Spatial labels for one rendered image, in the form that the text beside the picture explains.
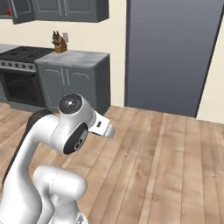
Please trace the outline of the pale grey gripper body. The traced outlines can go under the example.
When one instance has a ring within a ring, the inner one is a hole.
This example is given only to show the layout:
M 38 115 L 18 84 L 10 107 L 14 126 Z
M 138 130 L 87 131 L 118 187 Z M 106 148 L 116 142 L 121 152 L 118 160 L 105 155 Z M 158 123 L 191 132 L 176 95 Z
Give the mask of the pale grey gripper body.
M 115 133 L 116 133 L 116 129 L 115 129 L 115 127 L 114 127 L 112 124 L 110 124 L 110 125 L 108 126 L 108 128 L 107 128 L 107 130 L 106 130 L 104 136 L 107 137 L 107 138 L 113 138 L 114 135 L 115 135 Z

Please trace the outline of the grey base cupboard with worktop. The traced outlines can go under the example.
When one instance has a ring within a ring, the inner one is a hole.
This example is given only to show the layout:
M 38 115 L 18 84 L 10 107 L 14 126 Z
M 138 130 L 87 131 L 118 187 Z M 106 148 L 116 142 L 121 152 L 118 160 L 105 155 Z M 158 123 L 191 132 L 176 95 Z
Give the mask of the grey base cupboard with worktop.
M 105 52 L 51 52 L 36 59 L 45 104 L 58 110 L 67 94 L 82 95 L 100 114 L 110 107 L 110 57 Z

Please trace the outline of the tall grey fridge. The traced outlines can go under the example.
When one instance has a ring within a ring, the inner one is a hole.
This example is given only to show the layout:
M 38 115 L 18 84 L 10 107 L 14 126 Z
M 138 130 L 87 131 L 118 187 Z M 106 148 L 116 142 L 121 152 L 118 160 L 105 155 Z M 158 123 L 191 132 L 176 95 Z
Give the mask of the tall grey fridge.
M 129 0 L 125 104 L 195 117 L 224 0 Z

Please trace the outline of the brown knife block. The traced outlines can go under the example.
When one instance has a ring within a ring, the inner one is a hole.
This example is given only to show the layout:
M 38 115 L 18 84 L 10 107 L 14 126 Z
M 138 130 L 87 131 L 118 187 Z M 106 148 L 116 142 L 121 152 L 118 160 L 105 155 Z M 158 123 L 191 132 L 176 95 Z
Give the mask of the brown knife block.
M 60 36 L 58 31 L 52 33 L 52 43 L 56 53 L 63 53 L 67 50 L 66 41 Z

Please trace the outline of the black and steel cooker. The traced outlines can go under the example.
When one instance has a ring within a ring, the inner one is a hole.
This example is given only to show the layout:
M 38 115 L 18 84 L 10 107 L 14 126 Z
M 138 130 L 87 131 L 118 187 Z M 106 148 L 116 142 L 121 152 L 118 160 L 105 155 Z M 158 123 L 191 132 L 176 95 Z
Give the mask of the black and steel cooker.
M 35 60 L 52 51 L 52 48 L 18 46 L 0 53 L 0 81 L 12 108 L 35 111 L 46 107 Z

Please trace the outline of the grey open cupboard door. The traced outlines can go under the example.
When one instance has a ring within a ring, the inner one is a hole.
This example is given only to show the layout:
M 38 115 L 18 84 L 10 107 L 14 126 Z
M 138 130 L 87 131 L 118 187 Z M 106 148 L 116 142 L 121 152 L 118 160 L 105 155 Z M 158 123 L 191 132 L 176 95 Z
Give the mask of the grey open cupboard door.
M 32 0 L 8 0 L 13 24 L 22 24 L 35 19 Z

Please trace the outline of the grey wall cupboard run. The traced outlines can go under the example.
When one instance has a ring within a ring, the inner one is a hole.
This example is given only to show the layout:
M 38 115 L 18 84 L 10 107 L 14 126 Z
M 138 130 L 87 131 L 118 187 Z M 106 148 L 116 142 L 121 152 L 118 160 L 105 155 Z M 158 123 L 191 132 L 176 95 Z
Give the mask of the grey wall cupboard run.
M 31 0 L 35 20 L 98 23 L 109 18 L 109 0 Z M 0 0 L 0 19 L 10 9 L 8 0 Z

